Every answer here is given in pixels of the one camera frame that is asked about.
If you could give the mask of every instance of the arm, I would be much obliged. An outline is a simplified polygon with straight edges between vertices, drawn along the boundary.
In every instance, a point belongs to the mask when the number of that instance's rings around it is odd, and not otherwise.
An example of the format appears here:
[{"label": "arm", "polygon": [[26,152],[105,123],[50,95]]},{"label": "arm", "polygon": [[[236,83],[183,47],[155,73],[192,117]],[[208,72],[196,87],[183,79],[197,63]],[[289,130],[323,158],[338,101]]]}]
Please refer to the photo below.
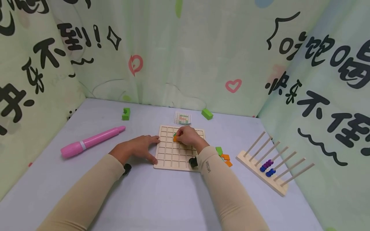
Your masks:
[{"label": "arm", "polygon": [[197,152],[198,168],[224,231],[269,231],[248,193],[234,172],[221,160],[216,149],[189,127],[176,133],[178,141],[193,145]]},{"label": "arm", "polygon": [[159,143],[158,139],[159,136],[140,136],[118,144],[72,186],[37,231],[86,231],[112,185],[125,172],[123,166],[131,155],[157,163],[148,147]]},{"label": "arm", "polygon": [[105,155],[62,197],[37,231],[85,231],[105,197],[125,172],[112,155]]}]

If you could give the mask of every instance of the white pen band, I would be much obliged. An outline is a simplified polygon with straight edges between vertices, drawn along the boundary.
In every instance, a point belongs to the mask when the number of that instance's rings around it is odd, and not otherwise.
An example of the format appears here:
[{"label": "white pen band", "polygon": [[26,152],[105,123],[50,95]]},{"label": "white pen band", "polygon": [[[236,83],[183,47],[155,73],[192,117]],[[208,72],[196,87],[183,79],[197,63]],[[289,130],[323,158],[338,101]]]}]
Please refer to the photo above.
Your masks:
[{"label": "white pen band", "polygon": [[82,149],[83,149],[83,150],[86,150],[86,146],[85,146],[84,142],[83,142],[83,141],[80,141],[80,144],[81,144],[81,146],[82,146]]}]

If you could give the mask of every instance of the pink heart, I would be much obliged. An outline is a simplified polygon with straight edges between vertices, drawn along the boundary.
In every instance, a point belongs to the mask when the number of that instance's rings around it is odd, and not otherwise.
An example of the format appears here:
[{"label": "pink heart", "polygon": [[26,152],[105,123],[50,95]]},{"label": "pink heart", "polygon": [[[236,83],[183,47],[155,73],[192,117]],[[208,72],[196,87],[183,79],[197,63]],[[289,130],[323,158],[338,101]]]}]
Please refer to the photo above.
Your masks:
[{"label": "pink heart", "polygon": [[[132,64],[135,59],[138,59],[140,61],[139,66],[137,68],[135,68],[135,65]],[[141,70],[141,68],[143,67],[143,64],[144,64],[144,62],[143,62],[142,57],[140,55],[131,56],[130,59],[128,60],[128,68],[130,69],[131,73],[134,76],[135,76],[136,72]]]},{"label": "pink heart", "polygon": [[225,87],[226,89],[231,92],[231,93],[235,93],[239,88],[240,86],[242,85],[242,80],[241,79],[236,79],[234,81],[227,81],[226,84],[225,84]]}]

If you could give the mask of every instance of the green block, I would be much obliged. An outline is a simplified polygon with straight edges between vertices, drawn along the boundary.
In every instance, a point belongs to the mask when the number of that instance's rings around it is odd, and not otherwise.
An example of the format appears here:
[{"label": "green block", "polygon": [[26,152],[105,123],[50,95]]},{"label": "green block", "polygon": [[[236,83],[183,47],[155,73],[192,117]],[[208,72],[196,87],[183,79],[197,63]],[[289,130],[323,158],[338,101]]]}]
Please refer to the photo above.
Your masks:
[{"label": "green block", "polygon": [[202,110],[202,115],[207,119],[210,120],[213,118],[213,114],[208,110],[208,109],[203,109]]},{"label": "green block", "polygon": [[216,147],[216,151],[217,151],[219,156],[221,156],[223,154],[223,151],[222,151],[221,147]]},{"label": "green block", "polygon": [[130,120],[131,110],[130,108],[123,108],[122,120]]}]

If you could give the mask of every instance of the black object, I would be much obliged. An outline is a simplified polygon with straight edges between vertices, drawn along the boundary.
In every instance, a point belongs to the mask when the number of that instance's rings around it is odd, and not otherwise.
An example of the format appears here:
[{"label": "black object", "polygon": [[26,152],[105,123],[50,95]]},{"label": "black object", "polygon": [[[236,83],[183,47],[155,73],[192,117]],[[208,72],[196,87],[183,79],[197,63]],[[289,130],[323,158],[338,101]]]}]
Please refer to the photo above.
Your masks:
[{"label": "black object", "polygon": [[125,164],[124,166],[123,166],[123,168],[125,169],[125,172],[123,173],[123,175],[122,176],[125,176],[125,175],[127,175],[130,171],[131,171],[131,165],[129,165],[129,164]]},{"label": "black object", "polygon": [[189,159],[189,164],[190,164],[192,169],[195,168],[196,166],[198,166],[198,162],[196,161],[196,157],[190,158]]}]

